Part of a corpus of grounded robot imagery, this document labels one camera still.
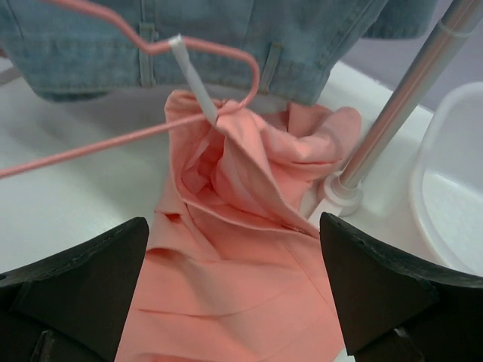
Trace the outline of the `coral pink skirt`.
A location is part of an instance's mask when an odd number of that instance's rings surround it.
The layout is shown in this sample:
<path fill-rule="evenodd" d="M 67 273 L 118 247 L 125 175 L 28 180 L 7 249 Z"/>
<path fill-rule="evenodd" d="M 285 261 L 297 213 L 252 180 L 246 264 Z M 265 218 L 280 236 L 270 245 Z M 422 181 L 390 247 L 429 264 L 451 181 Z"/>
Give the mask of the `coral pink skirt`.
<path fill-rule="evenodd" d="M 293 103 L 172 127 L 116 360 L 334 360 L 343 337 L 319 231 L 300 206 L 360 130 L 355 109 Z"/>

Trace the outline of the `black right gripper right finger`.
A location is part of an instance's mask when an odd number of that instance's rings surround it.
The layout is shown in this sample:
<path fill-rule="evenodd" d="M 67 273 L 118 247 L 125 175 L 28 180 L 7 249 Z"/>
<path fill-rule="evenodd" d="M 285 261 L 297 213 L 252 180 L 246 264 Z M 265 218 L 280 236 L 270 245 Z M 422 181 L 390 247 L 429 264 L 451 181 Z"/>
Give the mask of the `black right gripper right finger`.
<path fill-rule="evenodd" d="M 482 279 L 320 218 L 346 353 L 356 361 L 480 361 Z"/>

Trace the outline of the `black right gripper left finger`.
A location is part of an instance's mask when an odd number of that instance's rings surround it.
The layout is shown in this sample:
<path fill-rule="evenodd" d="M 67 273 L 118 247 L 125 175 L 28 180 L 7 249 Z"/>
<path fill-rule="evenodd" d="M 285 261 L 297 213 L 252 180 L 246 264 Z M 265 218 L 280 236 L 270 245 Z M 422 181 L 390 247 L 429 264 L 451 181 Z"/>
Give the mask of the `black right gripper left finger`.
<path fill-rule="evenodd" d="M 145 255 L 136 217 L 1 274 L 3 361 L 113 361 Z"/>

